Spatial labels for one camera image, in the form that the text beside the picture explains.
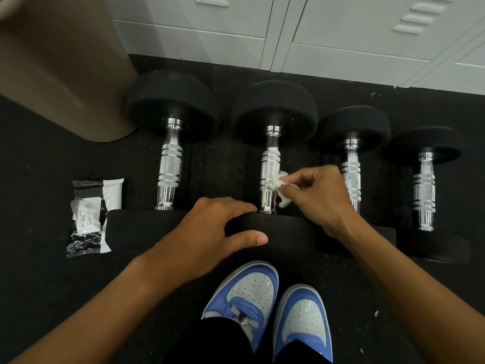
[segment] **pant leg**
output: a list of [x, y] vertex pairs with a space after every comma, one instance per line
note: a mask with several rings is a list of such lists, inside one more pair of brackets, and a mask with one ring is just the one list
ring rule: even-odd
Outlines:
[[276, 355], [274, 364], [295, 364], [302, 362], [305, 364], [329, 364], [331, 363], [322, 355], [318, 354], [310, 346], [301, 341], [295, 340], [287, 344]]
[[251, 344], [239, 324], [222, 317], [192, 324], [168, 351], [163, 364], [251, 363]]

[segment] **person's left arm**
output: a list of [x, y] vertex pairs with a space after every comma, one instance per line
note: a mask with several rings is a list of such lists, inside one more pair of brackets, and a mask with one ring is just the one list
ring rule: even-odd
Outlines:
[[179, 226], [11, 363], [109, 361], [142, 319], [173, 290], [205, 275], [231, 253], [268, 242], [258, 231], [224, 234], [227, 221], [255, 211], [254, 205], [232, 198], [199, 199]]

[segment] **black dumbbell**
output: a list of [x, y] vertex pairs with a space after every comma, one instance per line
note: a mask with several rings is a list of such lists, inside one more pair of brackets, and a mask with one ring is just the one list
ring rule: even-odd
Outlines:
[[301, 217], [276, 214], [277, 192], [270, 189], [269, 182], [280, 172], [280, 146], [306, 142], [317, 124], [315, 99], [303, 87], [287, 81], [254, 84], [236, 102], [232, 132], [245, 143], [265, 145], [266, 149], [261, 159], [258, 213], [238, 217], [228, 228], [266, 233], [270, 243], [254, 249], [258, 253], [291, 255], [314, 250], [315, 226]]
[[[385, 112], [370, 106], [350, 106], [324, 117], [318, 124], [315, 142], [327, 154], [342, 155], [340, 165], [345, 186], [355, 210], [360, 213], [360, 162], [358, 154], [377, 148], [391, 138], [389, 119]], [[373, 226], [396, 245], [396, 230]]]
[[126, 108], [136, 125], [164, 137], [158, 201], [157, 211], [109, 212], [106, 242], [112, 250], [150, 247], [179, 224], [187, 213], [174, 211], [183, 160], [180, 140], [206, 140], [219, 123], [215, 93], [194, 77], [173, 71], [141, 75], [130, 86]]
[[398, 234], [398, 248], [408, 255], [442, 263], [466, 262], [470, 243], [455, 235], [437, 232], [433, 165], [459, 158], [463, 141], [452, 128], [423, 127], [396, 136], [386, 148], [386, 156], [398, 165], [414, 166], [413, 225]]

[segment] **fingernail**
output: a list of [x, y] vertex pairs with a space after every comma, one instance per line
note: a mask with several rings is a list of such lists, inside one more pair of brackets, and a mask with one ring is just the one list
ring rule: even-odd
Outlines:
[[264, 245], [268, 242], [268, 237], [266, 235], [258, 236], [258, 245]]

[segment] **shoe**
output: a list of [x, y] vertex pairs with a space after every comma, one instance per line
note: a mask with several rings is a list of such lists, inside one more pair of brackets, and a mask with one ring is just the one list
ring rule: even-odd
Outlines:
[[259, 346], [278, 293], [276, 269], [263, 261], [242, 265], [219, 285], [202, 319], [225, 317], [238, 322], [251, 343]]
[[294, 340], [303, 342], [333, 362], [325, 306], [318, 292], [308, 285], [293, 285], [281, 298], [273, 330], [273, 360]]

